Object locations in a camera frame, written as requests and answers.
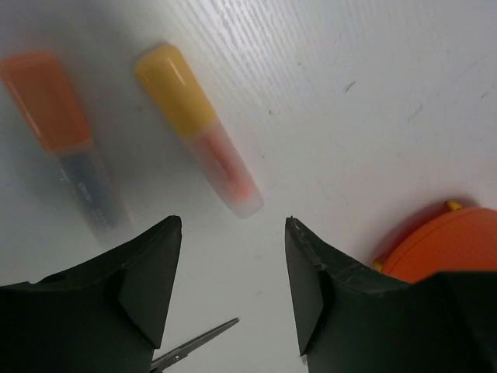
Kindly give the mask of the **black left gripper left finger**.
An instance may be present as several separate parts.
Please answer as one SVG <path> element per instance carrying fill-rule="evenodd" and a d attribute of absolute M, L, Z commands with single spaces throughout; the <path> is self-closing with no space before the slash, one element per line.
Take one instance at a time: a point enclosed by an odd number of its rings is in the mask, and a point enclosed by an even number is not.
<path fill-rule="evenodd" d="M 31 284 L 1 289 L 3 372 L 146 372 L 161 346 L 182 241 L 170 216 Z"/>

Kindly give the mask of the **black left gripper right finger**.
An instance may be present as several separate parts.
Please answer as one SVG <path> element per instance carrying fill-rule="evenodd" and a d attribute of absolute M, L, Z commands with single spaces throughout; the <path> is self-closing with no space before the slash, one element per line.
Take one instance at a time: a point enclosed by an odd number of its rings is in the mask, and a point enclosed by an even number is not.
<path fill-rule="evenodd" d="M 330 246 L 292 217 L 285 253 L 309 371 L 496 370 L 495 272 L 441 272 L 410 284 Z"/>

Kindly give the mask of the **black handled scissors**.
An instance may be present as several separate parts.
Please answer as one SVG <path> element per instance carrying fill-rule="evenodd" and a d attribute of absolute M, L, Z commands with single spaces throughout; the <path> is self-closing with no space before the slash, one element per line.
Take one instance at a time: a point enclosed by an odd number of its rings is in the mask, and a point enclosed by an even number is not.
<path fill-rule="evenodd" d="M 186 358 L 190 353 L 208 343 L 215 337 L 224 333 L 232 326 L 236 325 L 240 321 L 239 318 L 233 318 L 199 336 L 193 338 L 192 340 L 183 343 L 182 345 L 176 347 L 175 349 L 169 351 L 167 354 L 162 355 L 154 359 L 151 363 L 150 373 L 163 372 L 165 369 L 171 367 L 177 362 Z"/>

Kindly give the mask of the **orange cap highlighter marker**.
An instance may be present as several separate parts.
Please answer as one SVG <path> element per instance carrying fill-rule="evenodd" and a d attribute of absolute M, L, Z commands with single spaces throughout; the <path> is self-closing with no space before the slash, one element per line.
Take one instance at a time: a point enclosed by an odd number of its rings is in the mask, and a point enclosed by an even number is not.
<path fill-rule="evenodd" d="M 14 54 L 2 59 L 1 80 L 96 238 L 112 244 L 129 220 L 59 59 L 49 51 Z"/>

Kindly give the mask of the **yellow cap highlighter marker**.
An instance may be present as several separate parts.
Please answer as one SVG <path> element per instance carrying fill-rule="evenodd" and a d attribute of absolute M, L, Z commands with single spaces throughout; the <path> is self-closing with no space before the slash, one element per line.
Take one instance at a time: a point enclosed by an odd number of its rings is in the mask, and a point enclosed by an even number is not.
<path fill-rule="evenodd" d="M 148 51 L 135 74 L 225 205 L 240 218 L 259 211 L 259 188 L 178 47 Z"/>

